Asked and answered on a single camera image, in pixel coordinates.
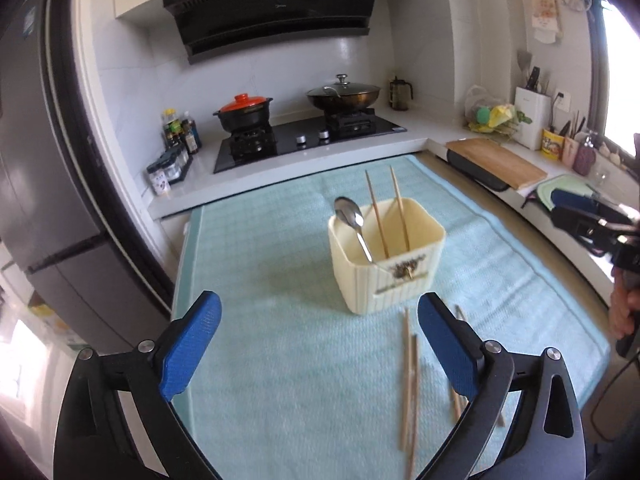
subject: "metal bolt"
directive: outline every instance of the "metal bolt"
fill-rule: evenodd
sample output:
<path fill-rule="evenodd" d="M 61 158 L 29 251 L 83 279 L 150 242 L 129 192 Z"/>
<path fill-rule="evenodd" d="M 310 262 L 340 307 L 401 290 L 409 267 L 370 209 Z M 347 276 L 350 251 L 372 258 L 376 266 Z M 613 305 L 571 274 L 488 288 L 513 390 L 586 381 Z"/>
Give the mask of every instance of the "metal bolt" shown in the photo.
<path fill-rule="evenodd" d="M 138 344 L 138 352 L 142 352 L 143 354 L 148 354 L 156 347 L 156 343 L 151 341 L 151 339 L 145 339 Z"/>
<path fill-rule="evenodd" d="M 562 354 L 560 353 L 560 351 L 556 348 L 547 348 L 546 349 L 546 355 L 550 358 L 553 359 L 554 361 L 559 361 L 560 358 L 562 357 Z"/>
<path fill-rule="evenodd" d="M 78 352 L 78 359 L 80 359 L 81 361 L 87 361 L 88 359 L 91 359 L 93 355 L 93 350 L 91 350 L 90 348 L 83 348 Z"/>
<path fill-rule="evenodd" d="M 489 339 L 489 341 L 486 341 L 484 343 L 484 347 L 492 354 L 499 354 L 500 352 L 502 352 L 502 346 L 500 345 L 500 343 L 494 341 L 493 339 Z"/>

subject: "metal spoon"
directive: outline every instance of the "metal spoon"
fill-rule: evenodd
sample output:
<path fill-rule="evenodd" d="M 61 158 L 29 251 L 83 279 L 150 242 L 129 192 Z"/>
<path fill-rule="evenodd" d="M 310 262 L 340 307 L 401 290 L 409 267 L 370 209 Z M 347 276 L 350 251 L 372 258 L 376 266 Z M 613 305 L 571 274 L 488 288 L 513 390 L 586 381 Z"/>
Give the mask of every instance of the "metal spoon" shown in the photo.
<path fill-rule="evenodd" d="M 370 264 L 374 264 L 373 256 L 371 256 L 371 252 L 367 247 L 367 243 L 364 241 L 362 237 L 362 227 L 364 225 L 364 217 L 362 216 L 362 211 L 358 207 L 353 200 L 347 198 L 345 196 L 339 196 L 334 201 L 334 209 L 335 215 L 341 222 L 347 224 L 351 229 L 356 231 L 356 236 L 358 237 L 358 241 L 362 246 L 362 250 L 364 251 L 364 255 L 367 257 L 367 260 Z"/>

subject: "cutting board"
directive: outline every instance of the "cutting board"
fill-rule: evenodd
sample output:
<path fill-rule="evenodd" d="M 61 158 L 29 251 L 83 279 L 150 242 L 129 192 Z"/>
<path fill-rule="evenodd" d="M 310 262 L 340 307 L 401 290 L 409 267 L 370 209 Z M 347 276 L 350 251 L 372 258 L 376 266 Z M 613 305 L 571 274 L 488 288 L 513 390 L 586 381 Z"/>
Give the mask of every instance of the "cutting board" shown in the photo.
<path fill-rule="evenodd" d="M 452 140 L 446 147 L 495 175 L 513 189 L 532 186 L 546 179 L 546 173 L 540 168 L 489 139 Z"/>

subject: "pot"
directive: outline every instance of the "pot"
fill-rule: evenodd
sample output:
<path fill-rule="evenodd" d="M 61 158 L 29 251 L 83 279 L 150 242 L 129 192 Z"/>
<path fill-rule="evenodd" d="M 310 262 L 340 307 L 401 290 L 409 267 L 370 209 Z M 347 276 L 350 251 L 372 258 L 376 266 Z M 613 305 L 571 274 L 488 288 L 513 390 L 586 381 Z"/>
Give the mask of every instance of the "pot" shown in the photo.
<path fill-rule="evenodd" d="M 338 82 L 306 93 L 306 97 L 325 114 L 336 115 L 357 112 L 370 107 L 380 94 L 380 87 L 345 81 L 346 74 L 336 76 Z"/>
<path fill-rule="evenodd" d="M 234 102 L 223 106 L 214 113 L 222 128 L 230 134 L 255 130 L 269 124 L 269 103 L 271 97 L 249 97 L 240 94 Z"/>

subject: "light blue tablecloth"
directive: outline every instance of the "light blue tablecloth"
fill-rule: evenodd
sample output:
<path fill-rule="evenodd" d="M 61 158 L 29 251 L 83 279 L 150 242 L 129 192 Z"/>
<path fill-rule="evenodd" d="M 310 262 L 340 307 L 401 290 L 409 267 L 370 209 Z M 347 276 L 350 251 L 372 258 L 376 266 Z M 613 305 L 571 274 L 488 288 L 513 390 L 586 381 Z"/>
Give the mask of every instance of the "light blue tablecloth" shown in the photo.
<path fill-rule="evenodd" d="M 420 202 L 447 231 L 433 288 L 460 304 L 483 339 L 514 352 L 562 351 L 583 404 L 604 373 L 609 345 L 561 283 L 493 215 L 413 156 L 283 182 L 193 212 L 174 316 L 204 289 L 223 301 L 220 328 L 187 391 L 174 400 L 197 444 L 225 480 L 404 478 L 398 451 L 402 310 L 350 314 L 335 283 L 326 223 L 333 200 Z M 440 447 L 453 420 L 448 383 L 420 333 L 417 468 Z M 504 414 L 511 420 L 517 394 Z M 497 428 L 480 468 L 495 460 Z"/>

